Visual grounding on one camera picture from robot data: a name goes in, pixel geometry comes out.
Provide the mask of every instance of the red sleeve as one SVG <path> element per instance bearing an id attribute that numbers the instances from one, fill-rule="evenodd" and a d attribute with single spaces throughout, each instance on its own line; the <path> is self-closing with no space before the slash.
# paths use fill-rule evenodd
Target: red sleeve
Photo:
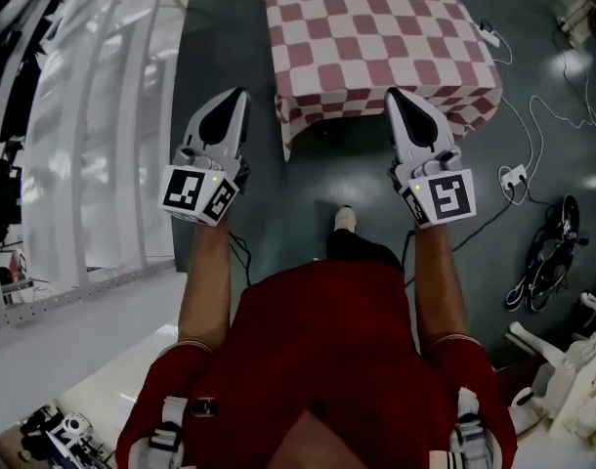
<path id="1" fill-rule="evenodd" d="M 502 449 L 502 468 L 509 469 L 517 451 L 517 437 L 485 350 L 472 340 L 452 338 L 435 344 L 427 358 L 453 394 L 458 395 L 461 387 L 476 393 L 483 423 Z"/>
<path id="2" fill-rule="evenodd" d="M 118 438 L 115 451 L 118 467 L 128 467 L 131 446 L 139 439 L 151 436 L 161 424 L 166 397 L 187 398 L 192 385 L 209 367 L 212 359 L 210 352 L 183 342 L 168 348 L 150 366 L 142 391 Z"/>

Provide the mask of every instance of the person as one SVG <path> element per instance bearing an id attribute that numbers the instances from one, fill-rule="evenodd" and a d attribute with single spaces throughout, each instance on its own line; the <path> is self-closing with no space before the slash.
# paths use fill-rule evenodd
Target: person
<path id="1" fill-rule="evenodd" d="M 183 466 L 448 467 L 434 455 L 450 450 L 462 387 L 477 396 L 501 467 L 511 467 L 515 432 L 490 362 L 468 335 L 446 228 L 416 229 L 420 354 L 402 266 L 356 225 L 342 207 L 327 260 L 244 290 L 232 326 L 228 221 L 197 226 L 178 342 L 149 370 L 118 467 L 137 467 L 132 447 L 159 439 L 160 426 L 170 431 L 166 398 L 187 399 L 169 447 L 182 441 Z"/>

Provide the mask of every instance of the red and white tablecloth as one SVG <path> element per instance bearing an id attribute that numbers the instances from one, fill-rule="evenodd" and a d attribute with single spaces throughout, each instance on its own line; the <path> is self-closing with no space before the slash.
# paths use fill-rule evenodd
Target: red and white tablecloth
<path id="1" fill-rule="evenodd" d="M 490 52 L 459 0 L 265 0 L 285 159 L 324 118 L 377 114 L 399 86 L 446 114 L 455 137 L 502 93 Z"/>

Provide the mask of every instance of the skin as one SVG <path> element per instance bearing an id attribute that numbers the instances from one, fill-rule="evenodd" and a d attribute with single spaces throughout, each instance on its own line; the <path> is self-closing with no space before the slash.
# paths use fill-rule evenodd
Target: skin
<path id="1" fill-rule="evenodd" d="M 215 228 L 197 227 L 178 338 L 198 340 L 217 350 L 229 332 L 231 237 L 226 218 Z M 465 304 L 444 226 L 416 228 L 415 309 L 424 352 L 442 337 L 468 334 Z M 269 464 L 271 469 L 364 467 L 344 442 L 308 411 L 287 433 Z"/>

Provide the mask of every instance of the shoe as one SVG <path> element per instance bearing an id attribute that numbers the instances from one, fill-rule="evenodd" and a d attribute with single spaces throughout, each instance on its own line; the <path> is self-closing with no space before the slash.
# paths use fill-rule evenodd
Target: shoe
<path id="1" fill-rule="evenodd" d="M 348 230 L 351 233 L 357 228 L 357 216 L 352 207 L 344 205 L 335 214 L 335 230 Z"/>

